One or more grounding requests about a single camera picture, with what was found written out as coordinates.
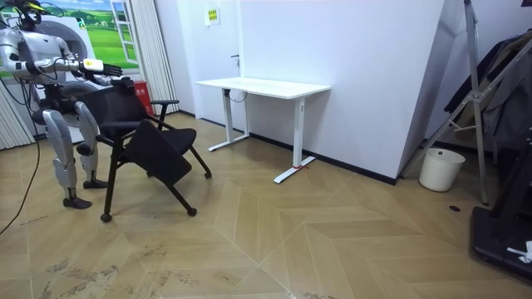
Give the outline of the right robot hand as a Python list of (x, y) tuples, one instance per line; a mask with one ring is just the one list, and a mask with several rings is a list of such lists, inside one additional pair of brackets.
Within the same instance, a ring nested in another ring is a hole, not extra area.
[(80, 62), (79, 70), (84, 73), (91, 73), (103, 76), (122, 76), (123, 71), (120, 66), (107, 64), (98, 59), (84, 59)]

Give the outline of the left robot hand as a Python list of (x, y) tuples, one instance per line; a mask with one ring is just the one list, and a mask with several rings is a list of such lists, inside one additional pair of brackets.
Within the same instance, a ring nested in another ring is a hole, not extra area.
[(111, 79), (111, 84), (120, 87), (126, 94), (135, 93), (135, 82), (130, 77), (126, 76), (120, 79)]

